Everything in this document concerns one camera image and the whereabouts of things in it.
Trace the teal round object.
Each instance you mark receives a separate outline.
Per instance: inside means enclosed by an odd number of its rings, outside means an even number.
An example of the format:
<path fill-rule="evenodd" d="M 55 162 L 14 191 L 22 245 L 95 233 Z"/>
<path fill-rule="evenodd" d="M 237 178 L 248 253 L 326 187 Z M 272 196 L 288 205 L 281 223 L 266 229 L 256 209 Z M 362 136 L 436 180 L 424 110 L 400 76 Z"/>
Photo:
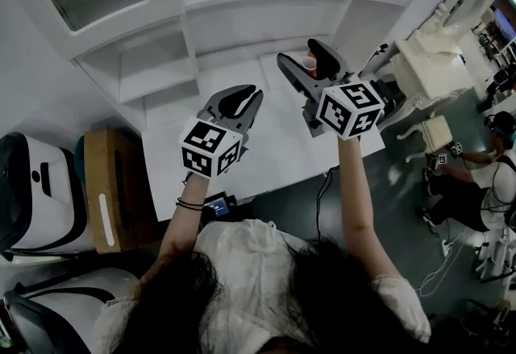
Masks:
<path fill-rule="evenodd" d="M 74 168 L 77 172 L 77 176 L 79 177 L 82 183 L 85 182 L 85 138 L 81 136 L 77 141 L 76 146 L 74 148 Z"/>

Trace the white black robot base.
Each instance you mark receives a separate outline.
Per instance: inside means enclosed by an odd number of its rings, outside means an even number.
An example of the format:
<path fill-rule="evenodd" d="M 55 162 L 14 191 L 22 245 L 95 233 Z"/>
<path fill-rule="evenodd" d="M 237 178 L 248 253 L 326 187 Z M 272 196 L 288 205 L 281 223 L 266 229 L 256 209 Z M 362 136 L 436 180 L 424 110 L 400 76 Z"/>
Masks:
<path fill-rule="evenodd" d="M 136 283 L 132 273 L 111 267 L 19 282 L 3 295 L 14 341 L 24 354 L 92 354 L 101 309 Z"/>
<path fill-rule="evenodd" d="M 0 253 L 93 250 L 73 154 L 19 132 L 0 137 Z"/>

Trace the brown cardboard box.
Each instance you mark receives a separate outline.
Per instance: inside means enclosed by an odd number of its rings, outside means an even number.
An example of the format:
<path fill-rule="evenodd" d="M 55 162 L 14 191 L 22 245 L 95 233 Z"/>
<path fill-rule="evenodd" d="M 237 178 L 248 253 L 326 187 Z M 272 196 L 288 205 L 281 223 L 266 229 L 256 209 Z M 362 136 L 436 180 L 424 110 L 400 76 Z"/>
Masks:
<path fill-rule="evenodd" d="M 141 145 L 107 128 L 84 135 L 85 191 L 98 253 L 125 252 L 160 238 Z"/>

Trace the person's left forearm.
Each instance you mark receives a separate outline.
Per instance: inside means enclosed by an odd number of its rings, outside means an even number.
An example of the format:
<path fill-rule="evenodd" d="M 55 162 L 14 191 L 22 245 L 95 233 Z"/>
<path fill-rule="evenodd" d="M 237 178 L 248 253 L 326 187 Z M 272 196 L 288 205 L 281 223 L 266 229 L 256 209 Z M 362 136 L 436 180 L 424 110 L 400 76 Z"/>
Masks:
<path fill-rule="evenodd" d="M 208 179 L 193 173 L 179 198 L 184 202 L 203 205 L 209 182 Z M 201 214 L 201 211 L 176 206 L 160 245 L 159 260 L 185 254 L 194 249 Z"/>

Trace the small blue screen device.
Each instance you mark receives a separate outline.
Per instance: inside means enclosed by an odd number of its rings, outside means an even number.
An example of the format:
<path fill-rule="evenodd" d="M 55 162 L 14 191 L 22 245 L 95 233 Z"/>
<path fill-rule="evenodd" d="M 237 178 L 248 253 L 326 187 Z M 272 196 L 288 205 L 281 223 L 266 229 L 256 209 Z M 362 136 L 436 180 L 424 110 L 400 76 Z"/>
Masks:
<path fill-rule="evenodd" d="M 202 207 L 202 220 L 211 221 L 229 216 L 237 207 L 234 195 L 221 192 L 205 199 Z"/>

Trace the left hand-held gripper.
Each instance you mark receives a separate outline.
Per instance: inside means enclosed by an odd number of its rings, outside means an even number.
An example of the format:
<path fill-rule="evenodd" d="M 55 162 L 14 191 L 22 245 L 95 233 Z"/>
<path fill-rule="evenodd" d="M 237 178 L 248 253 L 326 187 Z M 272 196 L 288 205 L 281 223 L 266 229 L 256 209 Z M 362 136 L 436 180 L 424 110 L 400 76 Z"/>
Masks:
<path fill-rule="evenodd" d="M 181 133 L 183 167 L 208 179 L 226 173 L 248 150 L 248 130 L 263 98 L 255 85 L 235 85 L 213 94 Z"/>

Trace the cream stool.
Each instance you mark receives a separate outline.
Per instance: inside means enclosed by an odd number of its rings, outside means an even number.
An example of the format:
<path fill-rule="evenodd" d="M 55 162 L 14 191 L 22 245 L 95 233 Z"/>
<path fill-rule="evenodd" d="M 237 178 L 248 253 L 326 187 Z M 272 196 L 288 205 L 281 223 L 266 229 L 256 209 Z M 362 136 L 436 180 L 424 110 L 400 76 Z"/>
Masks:
<path fill-rule="evenodd" d="M 406 163 L 413 159 L 423 158 L 426 154 L 436 152 L 452 142 L 452 133 L 443 115 L 435 116 L 411 126 L 405 133 L 398 135 L 397 139 L 404 140 L 416 131 L 422 134 L 426 147 L 422 152 L 408 155 L 405 158 Z"/>

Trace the cream dressing table with mirror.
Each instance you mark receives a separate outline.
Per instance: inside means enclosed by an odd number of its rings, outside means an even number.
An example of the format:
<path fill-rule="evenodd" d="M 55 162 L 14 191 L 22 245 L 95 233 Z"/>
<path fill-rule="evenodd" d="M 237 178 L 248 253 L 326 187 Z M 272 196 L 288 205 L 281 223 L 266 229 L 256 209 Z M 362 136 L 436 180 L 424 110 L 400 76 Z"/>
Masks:
<path fill-rule="evenodd" d="M 380 126 L 382 131 L 414 112 L 450 102 L 473 87 L 462 60 L 460 40 L 471 31 L 488 0 L 444 0 L 406 40 L 395 42 L 390 59 L 397 87 L 406 97 Z"/>

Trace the person's right forearm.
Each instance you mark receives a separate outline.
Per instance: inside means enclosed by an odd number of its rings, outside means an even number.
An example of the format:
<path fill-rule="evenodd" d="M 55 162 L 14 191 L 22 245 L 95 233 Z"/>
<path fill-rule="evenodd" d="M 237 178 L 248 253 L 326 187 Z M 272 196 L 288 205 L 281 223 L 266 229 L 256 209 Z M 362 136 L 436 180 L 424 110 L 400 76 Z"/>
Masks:
<path fill-rule="evenodd" d="M 347 250 L 372 279 L 400 277 L 374 229 L 372 199 L 359 140 L 338 140 L 338 154 L 343 241 Z"/>

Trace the black suitcase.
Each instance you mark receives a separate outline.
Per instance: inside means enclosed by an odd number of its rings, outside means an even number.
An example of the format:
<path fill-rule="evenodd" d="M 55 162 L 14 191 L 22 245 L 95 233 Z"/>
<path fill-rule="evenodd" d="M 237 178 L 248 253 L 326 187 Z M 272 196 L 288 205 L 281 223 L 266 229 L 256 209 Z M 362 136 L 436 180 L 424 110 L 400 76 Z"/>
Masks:
<path fill-rule="evenodd" d="M 406 96 L 399 89 L 396 81 L 378 79 L 372 81 L 371 85 L 385 104 L 383 114 L 377 121 L 377 126 L 379 127 L 404 103 Z"/>

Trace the white metal equipment stand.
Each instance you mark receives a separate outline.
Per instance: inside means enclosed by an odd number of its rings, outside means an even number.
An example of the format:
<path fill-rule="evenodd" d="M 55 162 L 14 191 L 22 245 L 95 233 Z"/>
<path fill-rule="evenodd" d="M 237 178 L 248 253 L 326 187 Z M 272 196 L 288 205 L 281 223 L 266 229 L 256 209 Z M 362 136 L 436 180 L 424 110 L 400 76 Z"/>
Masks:
<path fill-rule="evenodd" d="M 516 233 L 509 227 L 495 231 L 476 248 L 475 263 L 473 272 L 482 284 L 511 281 L 516 274 Z"/>

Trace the white desk with hutch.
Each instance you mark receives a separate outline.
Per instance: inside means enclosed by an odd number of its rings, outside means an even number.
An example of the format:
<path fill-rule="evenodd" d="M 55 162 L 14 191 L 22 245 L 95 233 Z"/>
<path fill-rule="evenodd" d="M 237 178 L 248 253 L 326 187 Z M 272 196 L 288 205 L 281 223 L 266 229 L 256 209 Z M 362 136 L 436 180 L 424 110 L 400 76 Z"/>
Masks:
<path fill-rule="evenodd" d="M 305 99 L 277 67 L 275 54 L 200 73 L 144 99 L 146 130 L 142 134 L 148 180 L 158 220 L 171 219 L 186 175 L 178 143 L 187 119 L 212 94 L 233 85 L 253 84 L 264 100 L 249 131 L 241 161 L 210 183 L 209 193 L 226 192 L 238 199 L 304 181 L 337 165 L 336 137 L 312 137 L 302 117 Z"/>

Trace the white shirt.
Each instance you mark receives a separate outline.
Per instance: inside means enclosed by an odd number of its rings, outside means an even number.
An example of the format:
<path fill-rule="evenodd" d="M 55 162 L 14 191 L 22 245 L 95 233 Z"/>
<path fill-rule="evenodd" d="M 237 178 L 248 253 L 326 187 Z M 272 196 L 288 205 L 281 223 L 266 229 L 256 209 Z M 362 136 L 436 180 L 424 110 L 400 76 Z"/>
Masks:
<path fill-rule="evenodd" d="M 287 325 L 279 312 L 285 297 L 294 251 L 307 250 L 308 243 L 276 228 L 274 223 L 244 220 L 211 223 L 198 235 L 196 250 L 204 252 L 218 274 L 222 293 L 208 306 L 202 319 L 201 349 L 213 354 L 255 354 L 283 331 L 308 343 L 298 326 Z M 366 276 L 366 290 L 380 297 L 387 314 L 399 320 L 406 333 L 420 343 L 431 338 L 431 326 L 411 284 L 403 277 Z M 131 309 L 131 296 L 107 302 L 90 338 L 93 354 L 111 354 L 122 336 Z"/>

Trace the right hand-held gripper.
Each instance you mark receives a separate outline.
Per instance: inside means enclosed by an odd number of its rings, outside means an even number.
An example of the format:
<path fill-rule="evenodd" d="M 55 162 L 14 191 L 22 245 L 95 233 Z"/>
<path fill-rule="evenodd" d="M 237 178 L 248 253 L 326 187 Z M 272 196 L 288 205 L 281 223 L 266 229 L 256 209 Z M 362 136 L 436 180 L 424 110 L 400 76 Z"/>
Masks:
<path fill-rule="evenodd" d="M 292 57 L 280 52 L 277 66 L 294 89 L 306 97 L 302 116 L 313 137 L 327 131 L 349 140 L 371 131 L 385 104 L 369 81 L 360 80 L 347 62 L 329 45 L 307 41 L 316 60 L 316 81 Z"/>

